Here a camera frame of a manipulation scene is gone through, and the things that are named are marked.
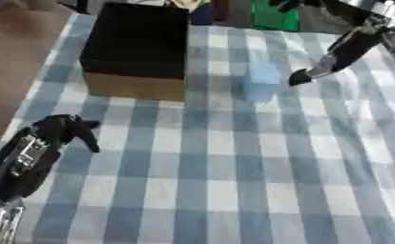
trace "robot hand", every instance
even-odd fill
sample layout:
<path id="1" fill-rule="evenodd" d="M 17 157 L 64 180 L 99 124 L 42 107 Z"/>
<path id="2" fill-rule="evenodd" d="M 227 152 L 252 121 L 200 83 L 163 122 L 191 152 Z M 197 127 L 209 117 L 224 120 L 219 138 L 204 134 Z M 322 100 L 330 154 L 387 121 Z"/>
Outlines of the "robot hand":
<path id="1" fill-rule="evenodd" d="M 20 130 L 0 150 L 0 201 L 34 193 L 60 156 L 62 146 L 80 138 L 93 153 L 99 152 L 92 129 L 98 121 L 84 121 L 78 115 L 51 115 Z"/>
<path id="2" fill-rule="evenodd" d="M 269 0 L 270 6 L 281 5 L 280 12 L 290 11 L 301 4 L 318 7 L 321 5 L 321 2 L 320 0 Z"/>
<path id="3" fill-rule="evenodd" d="M 395 1 L 381 3 L 375 0 L 339 0 L 351 8 L 368 13 L 364 23 L 341 36 L 328 49 L 328 54 L 316 66 L 294 72 L 289 78 L 290 86 L 311 82 L 312 79 L 341 71 L 380 44 L 385 33 L 395 31 Z"/>

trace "light blue cup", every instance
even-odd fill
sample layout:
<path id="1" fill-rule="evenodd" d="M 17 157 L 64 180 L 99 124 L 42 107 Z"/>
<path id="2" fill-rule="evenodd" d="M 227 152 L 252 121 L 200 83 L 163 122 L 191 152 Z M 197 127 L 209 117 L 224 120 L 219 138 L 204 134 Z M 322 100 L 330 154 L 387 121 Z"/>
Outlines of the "light blue cup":
<path id="1" fill-rule="evenodd" d="M 249 63 L 243 82 L 245 100 L 263 102 L 272 99 L 280 86 L 280 75 L 275 65 L 269 62 Z"/>

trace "checkered tablecloth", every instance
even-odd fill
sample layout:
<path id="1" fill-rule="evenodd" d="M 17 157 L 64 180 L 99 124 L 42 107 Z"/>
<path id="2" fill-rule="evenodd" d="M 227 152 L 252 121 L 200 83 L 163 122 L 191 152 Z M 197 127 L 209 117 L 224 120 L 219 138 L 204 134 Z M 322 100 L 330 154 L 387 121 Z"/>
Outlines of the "checkered tablecloth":
<path id="1" fill-rule="evenodd" d="M 51 113 L 103 125 L 102 152 L 67 147 L 17 243 L 395 244 L 395 61 L 350 69 L 262 104 L 240 98 L 249 62 L 285 81 L 336 36 L 192 27 L 185 103 L 87 94 L 73 15 L 2 139 Z"/>

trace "cardboard box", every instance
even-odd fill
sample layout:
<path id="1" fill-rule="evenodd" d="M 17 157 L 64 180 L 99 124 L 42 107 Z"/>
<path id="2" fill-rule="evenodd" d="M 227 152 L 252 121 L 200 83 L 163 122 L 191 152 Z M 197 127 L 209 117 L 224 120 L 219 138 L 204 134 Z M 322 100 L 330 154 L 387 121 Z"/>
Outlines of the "cardboard box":
<path id="1" fill-rule="evenodd" d="M 90 94 L 182 101 L 189 12 L 108 3 L 80 56 Z"/>

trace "wooden floor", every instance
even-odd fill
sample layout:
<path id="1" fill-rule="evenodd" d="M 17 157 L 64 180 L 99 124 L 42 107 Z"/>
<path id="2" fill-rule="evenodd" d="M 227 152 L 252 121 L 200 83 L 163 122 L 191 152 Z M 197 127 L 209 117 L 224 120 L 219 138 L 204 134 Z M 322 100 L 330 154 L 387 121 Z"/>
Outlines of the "wooden floor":
<path id="1" fill-rule="evenodd" d="M 0 11 L 0 137 L 71 12 Z"/>

